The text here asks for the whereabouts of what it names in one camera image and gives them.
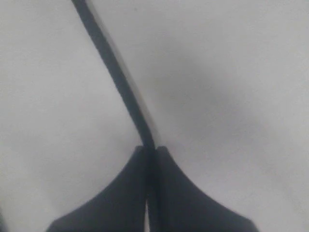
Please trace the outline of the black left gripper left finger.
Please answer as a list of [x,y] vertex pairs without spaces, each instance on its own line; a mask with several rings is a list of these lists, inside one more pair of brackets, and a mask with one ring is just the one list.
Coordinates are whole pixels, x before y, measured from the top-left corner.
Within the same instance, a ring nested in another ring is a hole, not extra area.
[[142,232],[149,153],[136,147],[126,166],[98,195],[53,221],[49,232]]

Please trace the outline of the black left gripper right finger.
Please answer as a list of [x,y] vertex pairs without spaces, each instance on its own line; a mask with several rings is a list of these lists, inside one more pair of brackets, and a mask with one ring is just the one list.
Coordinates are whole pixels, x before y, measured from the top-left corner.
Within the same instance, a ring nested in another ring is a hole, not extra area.
[[248,218],[201,191],[165,146],[150,154],[148,215],[152,232],[256,232]]

